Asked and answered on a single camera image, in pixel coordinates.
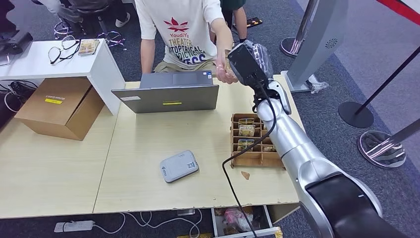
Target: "white t-shirt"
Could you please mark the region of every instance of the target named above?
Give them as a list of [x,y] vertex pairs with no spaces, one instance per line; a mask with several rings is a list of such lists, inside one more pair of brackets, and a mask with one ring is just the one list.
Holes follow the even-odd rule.
[[166,44],[163,61],[184,69],[213,60],[209,24],[223,18],[220,0],[136,0],[142,39],[153,40],[156,29]]

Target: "laptop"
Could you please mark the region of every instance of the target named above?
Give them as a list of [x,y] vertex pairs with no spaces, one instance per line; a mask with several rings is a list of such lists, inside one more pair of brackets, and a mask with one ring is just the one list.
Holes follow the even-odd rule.
[[160,113],[216,108],[219,85],[211,71],[143,74],[140,88],[111,92],[135,113]]

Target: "red logo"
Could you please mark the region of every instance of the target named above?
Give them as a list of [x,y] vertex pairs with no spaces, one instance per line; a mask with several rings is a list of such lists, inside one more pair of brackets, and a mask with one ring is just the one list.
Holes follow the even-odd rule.
[[174,32],[177,32],[177,31],[185,32],[186,30],[189,29],[187,28],[188,21],[179,24],[175,19],[172,18],[171,22],[167,22],[167,21],[164,21],[164,22],[169,26],[168,29],[173,30]]

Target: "cardboard box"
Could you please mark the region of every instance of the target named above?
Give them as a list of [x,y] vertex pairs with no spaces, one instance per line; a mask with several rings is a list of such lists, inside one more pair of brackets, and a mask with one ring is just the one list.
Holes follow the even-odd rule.
[[46,78],[15,118],[38,134],[83,140],[103,107],[87,78]]

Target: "clear plastic bag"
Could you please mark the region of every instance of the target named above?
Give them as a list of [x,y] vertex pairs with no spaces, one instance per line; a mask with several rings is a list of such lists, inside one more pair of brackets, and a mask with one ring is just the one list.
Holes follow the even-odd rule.
[[267,78],[273,79],[273,66],[271,64],[268,50],[261,44],[254,44],[252,41],[244,41],[247,50],[252,54],[257,64],[263,70]]
[[315,78],[315,75],[313,75],[313,74],[306,81],[306,84],[310,88],[311,94],[318,93],[322,89],[329,87],[329,84],[328,83],[326,83],[326,82],[319,82]]
[[[254,216],[247,214],[248,220],[252,222]],[[235,227],[241,232],[250,232],[251,228],[245,219],[244,214],[238,208],[228,208],[224,212],[224,218],[228,225]]]

